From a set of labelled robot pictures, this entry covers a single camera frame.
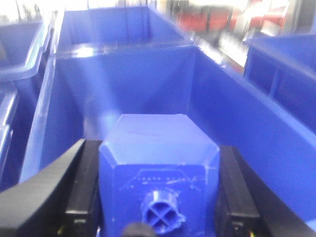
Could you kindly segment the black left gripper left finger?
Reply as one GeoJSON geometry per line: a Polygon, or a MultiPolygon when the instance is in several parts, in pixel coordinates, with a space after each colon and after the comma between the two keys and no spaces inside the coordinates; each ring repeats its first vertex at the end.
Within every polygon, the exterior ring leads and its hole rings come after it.
{"type": "Polygon", "coordinates": [[[0,194],[2,237],[95,237],[98,140],[79,139],[27,181],[0,194]]]}

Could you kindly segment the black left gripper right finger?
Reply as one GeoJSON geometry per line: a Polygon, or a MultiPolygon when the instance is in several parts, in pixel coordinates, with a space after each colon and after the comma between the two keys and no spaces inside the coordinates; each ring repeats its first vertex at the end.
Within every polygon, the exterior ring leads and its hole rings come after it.
{"type": "Polygon", "coordinates": [[[218,237],[314,237],[255,173],[235,146],[220,146],[216,235],[218,237]]]}

